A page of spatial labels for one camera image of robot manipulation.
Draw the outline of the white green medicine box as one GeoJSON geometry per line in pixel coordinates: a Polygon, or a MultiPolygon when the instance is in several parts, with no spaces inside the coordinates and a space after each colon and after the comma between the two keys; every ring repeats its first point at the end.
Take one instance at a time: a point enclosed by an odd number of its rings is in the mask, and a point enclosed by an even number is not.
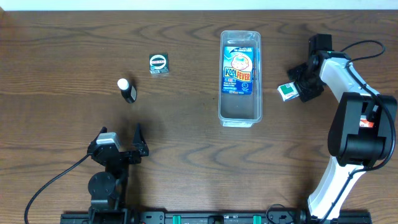
{"type": "Polygon", "coordinates": [[[283,101],[289,101],[299,97],[299,93],[294,82],[286,83],[278,86],[277,91],[280,93],[283,101]]]}

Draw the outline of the blue Kool Fever box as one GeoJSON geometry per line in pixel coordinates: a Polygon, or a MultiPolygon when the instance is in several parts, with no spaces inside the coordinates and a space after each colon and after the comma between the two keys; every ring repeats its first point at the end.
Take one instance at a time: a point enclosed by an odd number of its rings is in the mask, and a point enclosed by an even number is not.
{"type": "Polygon", "coordinates": [[[250,95],[254,78],[254,48],[225,46],[223,50],[221,92],[250,95]]]}

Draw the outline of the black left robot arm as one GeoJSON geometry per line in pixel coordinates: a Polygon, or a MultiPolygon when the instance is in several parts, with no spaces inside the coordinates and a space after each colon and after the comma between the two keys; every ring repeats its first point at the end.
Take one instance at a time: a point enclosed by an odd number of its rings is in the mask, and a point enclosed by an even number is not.
{"type": "Polygon", "coordinates": [[[89,156],[105,168],[88,183],[91,207],[96,211],[120,210],[125,206],[129,166],[141,163],[142,158],[149,155],[140,124],[136,126],[132,149],[120,151],[120,147],[118,135],[105,127],[88,146],[89,156]]]}

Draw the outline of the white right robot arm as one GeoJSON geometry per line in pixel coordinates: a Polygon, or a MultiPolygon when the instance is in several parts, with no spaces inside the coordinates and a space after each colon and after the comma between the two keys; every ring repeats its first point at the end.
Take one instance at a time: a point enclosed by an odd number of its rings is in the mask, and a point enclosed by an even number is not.
{"type": "Polygon", "coordinates": [[[320,96],[324,86],[338,101],[328,133],[328,166],[307,200],[319,223],[339,217],[356,181],[386,165],[396,145],[397,100],[371,88],[353,62],[344,52],[314,50],[307,62],[288,71],[303,102],[320,96]]]}

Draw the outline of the clear plastic container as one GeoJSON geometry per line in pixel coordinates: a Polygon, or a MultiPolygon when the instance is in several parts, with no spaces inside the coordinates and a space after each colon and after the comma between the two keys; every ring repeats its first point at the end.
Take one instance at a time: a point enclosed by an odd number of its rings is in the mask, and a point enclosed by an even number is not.
{"type": "Polygon", "coordinates": [[[262,119],[262,46],[256,31],[221,33],[218,117],[230,128],[250,128],[262,119]]]}

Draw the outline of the black bottle white cap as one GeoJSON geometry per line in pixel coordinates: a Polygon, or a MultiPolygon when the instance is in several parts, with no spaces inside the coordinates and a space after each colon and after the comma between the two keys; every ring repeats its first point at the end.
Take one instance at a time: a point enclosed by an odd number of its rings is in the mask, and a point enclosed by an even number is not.
{"type": "Polygon", "coordinates": [[[128,103],[134,103],[137,98],[137,91],[133,85],[125,78],[120,78],[117,82],[119,89],[121,90],[122,97],[128,103]]]}

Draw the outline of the red small box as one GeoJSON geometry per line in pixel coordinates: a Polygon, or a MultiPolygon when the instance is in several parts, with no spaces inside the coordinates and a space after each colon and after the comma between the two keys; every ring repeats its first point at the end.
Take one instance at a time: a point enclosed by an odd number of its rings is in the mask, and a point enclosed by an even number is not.
{"type": "Polygon", "coordinates": [[[361,128],[373,128],[374,123],[371,121],[368,121],[365,115],[361,115],[359,126],[361,128]]]}

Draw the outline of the dark green small box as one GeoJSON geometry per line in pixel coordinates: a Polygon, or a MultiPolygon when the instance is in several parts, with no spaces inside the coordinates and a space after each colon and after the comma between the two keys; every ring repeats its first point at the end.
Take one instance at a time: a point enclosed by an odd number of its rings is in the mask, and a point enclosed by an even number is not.
{"type": "Polygon", "coordinates": [[[149,71],[151,74],[169,73],[169,58],[167,53],[149,55],[149,71]]]}

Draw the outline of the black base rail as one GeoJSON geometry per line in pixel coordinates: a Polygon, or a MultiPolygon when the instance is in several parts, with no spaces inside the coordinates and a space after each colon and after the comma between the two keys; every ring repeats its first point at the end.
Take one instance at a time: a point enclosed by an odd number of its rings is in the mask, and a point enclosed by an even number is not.
{"type": "Polygon", "coordinates": [[[151,211],[142,213],[91,212],[68,213],[60,217],[61,224],[125,223],[125,224],[298,224],[321,223],[305,211],[274,208],[264,213],[172,213],[151,211]]]}

